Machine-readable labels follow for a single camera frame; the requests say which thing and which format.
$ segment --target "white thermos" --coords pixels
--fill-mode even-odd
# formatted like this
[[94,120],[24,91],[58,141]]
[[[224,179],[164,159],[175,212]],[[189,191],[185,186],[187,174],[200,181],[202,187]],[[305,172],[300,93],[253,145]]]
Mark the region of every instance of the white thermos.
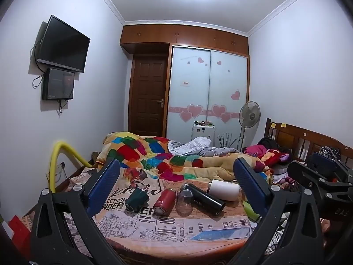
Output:
[[236,201],[238,199],[240,186],[220,180],[212,180],[208,184],[207,193],[222,200]]

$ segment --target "white wall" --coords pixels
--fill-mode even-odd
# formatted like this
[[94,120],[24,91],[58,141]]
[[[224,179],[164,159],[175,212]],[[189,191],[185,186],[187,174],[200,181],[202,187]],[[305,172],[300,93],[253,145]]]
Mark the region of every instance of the white wall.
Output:
[[353,27],[336,0],[297,0],[249,38],[250,100],[266,118],[353,147]]
[[[91,38],[85,72],[76,75],[74,98],[60,116],[58,103],[41,101],[41,89],[31,85],[40,75],[31,48],[52,14]],[[0,213],[6,220],[25,214],[47,187],[55,142],[68,142],[90,160],[105,135],[123,130],[128,58],[121,31],[103,0],[15,0],[6,12],[0,22]],[[62,161],[71,175],[76,168],[63,154]]]

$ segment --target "red thermos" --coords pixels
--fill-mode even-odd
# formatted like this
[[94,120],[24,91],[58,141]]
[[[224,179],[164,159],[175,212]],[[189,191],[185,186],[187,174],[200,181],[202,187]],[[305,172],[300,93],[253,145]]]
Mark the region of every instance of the red thermos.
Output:
[[176,199],[176,193],[171,189],[165,189],[156,203],[153,205],[156,215],[167,215],[172,211]]

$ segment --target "tv screen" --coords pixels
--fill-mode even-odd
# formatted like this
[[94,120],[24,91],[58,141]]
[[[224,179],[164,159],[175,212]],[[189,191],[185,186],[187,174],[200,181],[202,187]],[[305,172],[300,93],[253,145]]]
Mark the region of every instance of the tv screen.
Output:
[[37,61],[84,72],[89,42],[88,37],[52,15],[41,42]]

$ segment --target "wall outlet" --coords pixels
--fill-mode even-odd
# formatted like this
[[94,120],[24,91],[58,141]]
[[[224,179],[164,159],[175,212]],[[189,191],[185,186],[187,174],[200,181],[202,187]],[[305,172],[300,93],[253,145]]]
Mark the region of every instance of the wall outlet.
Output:
[[[65,163],[64,163],[64,162],[62,162],[62,163],[56,165],[55,177],[60,174],[60,172],[63,170],[63,168],[65,168]],[[47,180],[48,180],[48,182],[49,182],[49,173],[47,172],[47,173],[45,174],[45,176],[47,177]]]

